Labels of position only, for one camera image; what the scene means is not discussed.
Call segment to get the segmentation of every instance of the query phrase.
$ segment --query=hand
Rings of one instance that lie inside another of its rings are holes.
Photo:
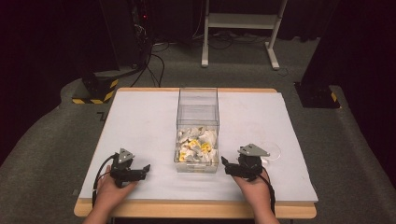
[[[95,206],[84,223],[106,223],[111,211],[128,196],[138,183],[138,181],[130,182],[127,186],[119,189],[109,173],[110,166],[108,165],[105,175],[98,181]]]
[[[269,181],[268,174],[262,172],[262,177]],[[244,178],[233,176],[233,180],[241,189],[245,199],[253,209],[254,218],[257,223],[279,223],[271,211],[271,197],[268,186],[260,178],[247,182]]]

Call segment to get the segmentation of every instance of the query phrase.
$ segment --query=clear container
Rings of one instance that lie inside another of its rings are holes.
[[[174,162],[180,173],[215,173],[219,165],[216,88],[180,88]]]

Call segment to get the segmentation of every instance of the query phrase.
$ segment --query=black base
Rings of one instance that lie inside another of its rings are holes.
[[[87,84],[80,82],[72,99],[73,103],[83,104],[106,104],[110,100],[118,83],[114,78],[97,78],[95,87],[87,87]]]
[[[308,108],[340,108],[340,104],[335,97],[335,94],[327,88],[312,88],[301,85],[300,82],[295,82],[294,87],[300,97],[303,107]]]

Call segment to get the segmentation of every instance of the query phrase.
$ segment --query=wooden table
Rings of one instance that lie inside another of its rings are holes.
[[[118,92],[122,91],[178,91],[179,88],[121,88]],[[218,89],[221,92],[276,92],[273,89]],[[101,140],[104,138],[103,135],[106,134],[105,130],[109,129],[107,125],[109,118],[115,116],[116,112],[110,109],[109,115],[107,117],[107,122],[103,130]],[[95,151],[94,158],[97,157],[96,153],[99,150],[99,145],[103,144],[99,141],[98,148]],[[219,165],[218,173],[223,172],[223,167]],[[87,216],[92,210],[92,199],[91,198],[81,198],[77,200],[75,206],[75,214],[78,217]],[[277,218],[313,218],[317,214],[315,202],[282,202],[276,201],[276,217]],[[244,200],[239,201],[224,201],[224,200],[167,200],[167,199],[127,199],[124,203],[120,204],[113,213],[113,217],[192,217],[192,218],[253,218],[253,213],[249,205]]]

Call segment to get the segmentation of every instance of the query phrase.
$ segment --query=gray carpet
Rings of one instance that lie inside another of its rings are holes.
[[[294,223],[396,223],[395,189],[365,142],[342,90],[331,86],[341,109],[301,106],[293,82],[301,81],[317,43],[277,40],[279,71],[272,70],[262,42],[209,49],[207,68],[201,67],[201,48],[160,45],[153,51],[165,63],[162,87],[274,88],[283,94],[319,198],[317,217]],[[149,68],[159,78],[162,64],[157,58],[151,58]],[[136,78],[120,79],[117,88],[130,86]],[[1,166],[0,223],[81,223],[73,209],[103,128],[98,113],[107,113],[111,102],[72,104],[78,83],[62,89],[62,103],[26,132]],[[149,71],[135,86],[154,86]]]

